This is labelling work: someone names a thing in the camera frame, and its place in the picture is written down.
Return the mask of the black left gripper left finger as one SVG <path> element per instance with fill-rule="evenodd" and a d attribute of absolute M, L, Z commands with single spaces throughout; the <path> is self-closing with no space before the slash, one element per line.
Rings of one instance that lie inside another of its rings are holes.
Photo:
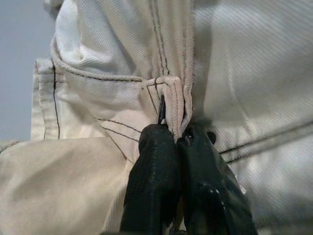
<path fill-rule="evenodd" d="M 161 235 L 176 217 L 179 201 L 179 158 L 165 124 L 145 127 L 139 157 L 129 174 L 120 231 Z"/>

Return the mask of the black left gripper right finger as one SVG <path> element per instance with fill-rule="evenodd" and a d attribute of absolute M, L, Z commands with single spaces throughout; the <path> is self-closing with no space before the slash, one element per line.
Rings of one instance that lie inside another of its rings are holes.
<path fill-rule="evenodd" d="M 255 235 L 249 201 L 207 133 L 189 125 L 177 147 L 188 234 Z"/>

